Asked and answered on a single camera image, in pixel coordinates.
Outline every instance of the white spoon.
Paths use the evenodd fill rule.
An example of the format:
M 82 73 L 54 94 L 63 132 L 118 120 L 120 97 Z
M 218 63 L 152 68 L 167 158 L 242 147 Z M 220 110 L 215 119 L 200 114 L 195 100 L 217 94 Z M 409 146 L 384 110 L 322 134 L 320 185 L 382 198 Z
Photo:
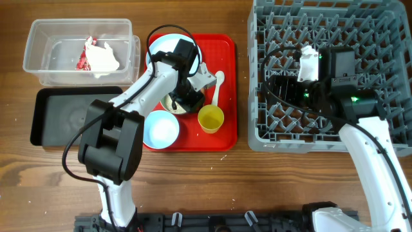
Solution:
M 222 71 L 218 71 L 215 76 L 217 78 L 217 81 L 216 81 L 216 89 L 214 90 L 214 94 L 212 98 L 212 105 L 217 106 L 218 101 L 219 101 L 219 89 L 225 80 L 225 74 Z

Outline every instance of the blue bowl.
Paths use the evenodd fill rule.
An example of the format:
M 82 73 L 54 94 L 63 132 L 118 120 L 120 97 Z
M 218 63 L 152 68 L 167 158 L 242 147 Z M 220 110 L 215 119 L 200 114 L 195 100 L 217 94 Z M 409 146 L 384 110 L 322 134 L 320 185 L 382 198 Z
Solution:
M 153 149 L 167 148 L 176 141 L 179 130 L 179 122 L 172 113 L 153 111 L 144 121 L 143 143 Z

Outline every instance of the white plate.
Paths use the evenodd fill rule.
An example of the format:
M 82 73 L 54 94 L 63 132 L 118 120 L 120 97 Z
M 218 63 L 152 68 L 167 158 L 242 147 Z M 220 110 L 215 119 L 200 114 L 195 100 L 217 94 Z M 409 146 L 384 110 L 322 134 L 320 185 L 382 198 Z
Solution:
M 162 52 L 173 52 L 174 48 L 176 48 L 176 45 L 179 42 L 179 39 L 184 39 L 186 41 L 192 42 L 193 40 L 190 37 L 187 37 L 186 35 L 181 35 L 181 34 L 168 34 L 168 35 L 163 35 L 159 37 L 157 40 L 155 40 L 149 47 L 150 52 L 153 54 L 156 54 L 156 52 L 162 51 Z M 200 62 L 201 62 L 201 51 L 199 48 L 199 56 L 200 56 Z M 196 58 L 193 61 L 192 68 L 190 70 L 190 74 L 195 73 L 197 67 L 199 64 L 199 58 L 196 56 Z M 149 54 L 146 52 L 146 65 L 149 65 Z
M 178 138 L 179 130 L 179 122 L 172 113 L 156 110 L 144 121 L 143 142 L 153 149 L 167 148 Z

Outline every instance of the yellow cup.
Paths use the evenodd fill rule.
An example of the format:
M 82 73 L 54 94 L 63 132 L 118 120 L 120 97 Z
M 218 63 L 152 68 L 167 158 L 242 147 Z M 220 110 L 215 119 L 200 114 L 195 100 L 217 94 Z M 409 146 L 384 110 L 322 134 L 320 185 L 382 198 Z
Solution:
M 206 133 L 216 133 L 224 120 L 223 111 L 215 105 L 204 106 L 198 114 L 199 124 Z

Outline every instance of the wooden surface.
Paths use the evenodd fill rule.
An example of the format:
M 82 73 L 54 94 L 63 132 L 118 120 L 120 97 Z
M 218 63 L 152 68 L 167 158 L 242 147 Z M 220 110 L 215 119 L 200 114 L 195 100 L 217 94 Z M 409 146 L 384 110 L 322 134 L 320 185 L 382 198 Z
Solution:
M 36 77 L 22 69 L 30 26 L 36 19 L 80 17 L 128 18 L 142 44 L 153 28 L 173 23 L 192 33 L 227 34 L 237 45 L 238 143 L 224 153 L 145 150 L 132 179 L 140 212 L 269 212 L 331 200 L 342 208 L 358 210 L 360 219 L 370 223 L 368 205 L 347 153 L 273 154 L 249 149 L 246 22 L 252 0 L 35 2 L 0 3 L 0 231 L 72 231 L 74 216 L 101 209 L 97 186 L 71 179 L 63 171 L 61 148 L 44 150 L 29 141 L 35 96 L 42 88 Z M 87 175 L 76 150 L 68 162 L 77 174 Z M 411 183 L 412 157 L 400 162 Z

